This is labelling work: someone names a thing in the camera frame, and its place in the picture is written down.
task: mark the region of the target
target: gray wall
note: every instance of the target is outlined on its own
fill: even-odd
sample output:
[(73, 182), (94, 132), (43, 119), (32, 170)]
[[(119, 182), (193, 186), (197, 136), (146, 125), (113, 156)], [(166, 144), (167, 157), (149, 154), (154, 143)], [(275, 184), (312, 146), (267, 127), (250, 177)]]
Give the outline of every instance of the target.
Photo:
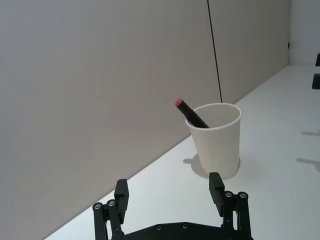
[(44, 238), (186, 137), (177, 97), (220, 101), (205, 0), (0, 1), (0, 239)]
[(222, 100), (235, 103), (288, 64), (289, 0), (209, 0)]
[(320, 1), (291, 0), (290, 51), (292, 65), (314, 65), (320, 53)]

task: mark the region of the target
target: white table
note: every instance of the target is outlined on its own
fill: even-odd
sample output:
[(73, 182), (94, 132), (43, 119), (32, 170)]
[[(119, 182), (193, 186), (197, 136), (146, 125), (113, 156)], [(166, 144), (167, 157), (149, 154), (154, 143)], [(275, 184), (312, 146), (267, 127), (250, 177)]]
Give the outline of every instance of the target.
[[(254, 239), (319, 239), (320, 90), (311, 89), (315, 69), (288, 66), (236, 104), (243, 114), (241, 164), (224, 184), (226, 190), (249, 194)], [(196, 153), (188, 137), (128, 181), (126, 234), (160, 223), (221, 225), (209, 181), (199, 176), (199, 160), (192, 164), (199, 175), (184, 163)], [(113, 198), (111, 192), (100, 202)], [(94, 240), (93, 216), (90, 207), (47, 240)]]

